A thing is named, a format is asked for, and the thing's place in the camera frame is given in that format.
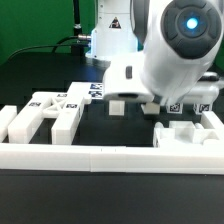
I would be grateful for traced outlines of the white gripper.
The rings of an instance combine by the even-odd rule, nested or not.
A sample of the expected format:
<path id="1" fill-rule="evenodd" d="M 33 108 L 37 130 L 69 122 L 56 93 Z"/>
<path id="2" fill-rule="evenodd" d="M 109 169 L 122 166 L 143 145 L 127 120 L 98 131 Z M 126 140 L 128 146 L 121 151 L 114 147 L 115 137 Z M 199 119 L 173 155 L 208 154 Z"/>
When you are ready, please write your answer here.
<path id="1" fill-rule="evenodd" d="M 121 56 L 104 74 L 103 99 L 161 106 L 211 104 L 219 95 L 220 81 L 200 81 L 209 65 L 178 56 Z"/>

